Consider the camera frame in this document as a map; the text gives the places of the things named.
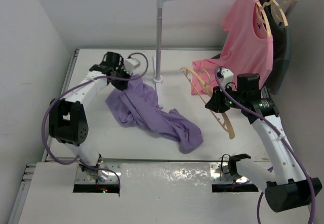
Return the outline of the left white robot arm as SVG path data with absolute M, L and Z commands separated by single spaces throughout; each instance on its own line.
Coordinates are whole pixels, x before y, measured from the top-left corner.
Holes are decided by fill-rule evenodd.
M 86 143 L 89 133 L 86 108 L 99 91 L 109 84 L 118 90 L 125 90 L 133 71 L 140 62 L 133 58 L 124 59 L 120 54 L 107 52 L 100 64 L 94 64 L 81 81 L 57 100 L 49 112 L 49 134 L 78 156 L 81 162 L 97 167 L 100 154 Z

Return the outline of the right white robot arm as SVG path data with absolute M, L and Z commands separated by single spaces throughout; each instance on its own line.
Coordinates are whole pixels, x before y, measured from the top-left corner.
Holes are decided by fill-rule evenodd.
M 260 76 L 240 74 L 236 88 L 232 88 L 231 76 L 224 72 L 216 72 L 215 79 L 218 85 L 213 88 L 212 97 L 205 108 L 216 113 L 225 113 L 231 108 L 240 109 L 260 137 L 274 171 L 274 176 L 271 176 L 244 153 L 229 157 L 228 174 L 251 180 L 265 194 L 274 212 L 313 204 L 322 184 L 319 178 L 311 178 L 297 161 L 274 101 L 262 96 Z

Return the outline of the purple t shirt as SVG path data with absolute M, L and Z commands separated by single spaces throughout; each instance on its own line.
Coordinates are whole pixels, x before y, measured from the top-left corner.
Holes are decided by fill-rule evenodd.
M 138 127 L 156 136 L 174 141 L 183 154 L 196 150 L 203 142 L 201 129 L 177 109 L 168 112 L 158 107 L 157 93 L 138 74 L 127 82 L 124 91 L 114 89 L 105 102 L 122 127 Z

